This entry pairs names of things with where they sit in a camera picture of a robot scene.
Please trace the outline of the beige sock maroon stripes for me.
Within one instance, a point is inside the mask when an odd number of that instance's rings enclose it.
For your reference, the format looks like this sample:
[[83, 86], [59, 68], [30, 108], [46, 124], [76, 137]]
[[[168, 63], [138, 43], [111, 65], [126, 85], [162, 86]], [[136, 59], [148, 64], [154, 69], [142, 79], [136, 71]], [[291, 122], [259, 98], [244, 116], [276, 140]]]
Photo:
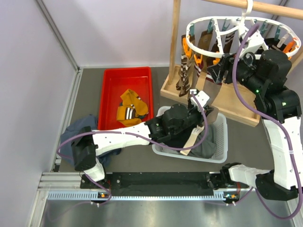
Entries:
[[217, 95], [220, 92], [222, 85], [216, 84], [208, 73], [205, 77], [205, 82], [203, 86], [203, 91], [209, 96], [208, 105], [213, 108], [213, 110], [207, 115], [207, 123], [210, 125], [214, 123], [217, 119], [217, 115], [219, 113], [219, 109], [215, 106], [213, 106], [213, 102], [216, 99]]

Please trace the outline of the mustard yellow sock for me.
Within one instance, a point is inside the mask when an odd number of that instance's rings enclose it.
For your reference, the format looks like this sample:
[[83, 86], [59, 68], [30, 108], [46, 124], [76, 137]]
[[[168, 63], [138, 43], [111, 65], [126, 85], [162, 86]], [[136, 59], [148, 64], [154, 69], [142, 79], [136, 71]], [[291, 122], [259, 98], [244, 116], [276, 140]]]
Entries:
[[148, 112], [147, 104], [139, 97], [135, 91], [127, 89], [120, 97], [124, 106], [131, 107], [135, 110], [135, 116], [144, 115]]

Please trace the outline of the mustard sock brown white stripes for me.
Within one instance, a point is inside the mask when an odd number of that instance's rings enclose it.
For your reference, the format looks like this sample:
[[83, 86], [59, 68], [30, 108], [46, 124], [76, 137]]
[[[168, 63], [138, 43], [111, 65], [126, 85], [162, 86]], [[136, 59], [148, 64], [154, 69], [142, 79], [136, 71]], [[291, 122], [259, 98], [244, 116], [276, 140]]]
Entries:
[[135, 110], [128, 106], [119, 106], [117, 109], [116, 120], [125, 127], [135, 126], [142, 122], [142, 119], [136, 118]]

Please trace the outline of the white round clip hanger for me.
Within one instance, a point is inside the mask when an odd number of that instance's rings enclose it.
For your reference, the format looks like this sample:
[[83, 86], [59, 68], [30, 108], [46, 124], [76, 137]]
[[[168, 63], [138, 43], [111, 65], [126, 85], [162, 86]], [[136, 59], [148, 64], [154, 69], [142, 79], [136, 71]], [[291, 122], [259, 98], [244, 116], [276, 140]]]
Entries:
[[[264, 24], [270, 24], [277, 26], [278, 29], [283, 29], [286, 32], [286, 38], [292, 37], [292, 41], [286, 46], [283, 52], [286, 54], [287, 58], [291, 58], [298, 53], [302, 46], [302, 42], [295, 32], [287, 25], [280, 24], [273, 19], [267, 19], [262, 17], [250, 17], [249, 14], [253, 11], [253, 3], [255, 1], [248, 0], [246, 3], [242, 0], [213, 0], [213, 3], [227, 5], [232, 7], [237, 7], [243, 9], [240, 17], [236, 16], [212, 16], [212, 17], [201, 17], [196, 20], [191, 21], [186, 29], [186, 40], [190, 49], [194, 52], [199, 53], [203, 56], [221, 58], [224, 55], [222, 36], [231, 34], [233, 32], [238, 32], [240, 38], [244, 38], [245, 35], [249, 37], [253, 35], [256, 31], [261, 34], [261, 29], [259, 28], [258, 21]], [[214, 23], [215, 37], [217, 40], [217, 47], [219, 50], [217, 52], [206, 51], [199, 49], [193, 45], [190, 41], [190, 30], [191, 27], [198, 22], [209, 20]]]

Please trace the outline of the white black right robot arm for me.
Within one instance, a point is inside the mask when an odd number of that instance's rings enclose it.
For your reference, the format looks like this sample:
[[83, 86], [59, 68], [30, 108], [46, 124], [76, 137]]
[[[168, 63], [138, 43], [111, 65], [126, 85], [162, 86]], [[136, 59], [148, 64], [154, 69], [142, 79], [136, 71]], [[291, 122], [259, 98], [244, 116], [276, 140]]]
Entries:
[[224, 186], [240, 181], [255, 187], [263, 198], [276, 201], [292, 200], [302, 193], [301, 103], [297, 93], [285, 86], [291, 66], [285, 53], [266, 50], [259, 59], [252, 52], [239, 60], [226, 53], [207, 68], [213, 83], [241, 84], [255, 95], [250, 110], [262, 117], [274, 157], [273, 170], [231, 164], [221, 175]]

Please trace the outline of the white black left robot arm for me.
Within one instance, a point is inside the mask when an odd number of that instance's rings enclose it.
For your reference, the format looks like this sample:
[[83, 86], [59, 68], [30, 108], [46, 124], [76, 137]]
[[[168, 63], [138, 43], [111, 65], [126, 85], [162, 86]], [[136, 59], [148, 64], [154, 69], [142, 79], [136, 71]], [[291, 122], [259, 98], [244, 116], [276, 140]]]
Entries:
[[98, 157], [110, 151], [137, 145], [191, 151], [205, 140], [207, 117], [213, 111], [208, 105], [173, 105], [158, 117], [126, 128], [99, 131], [83, 127], [71, 142], [74, 169], [87, 174], [100, 188], [106, 185], [107, 175]]

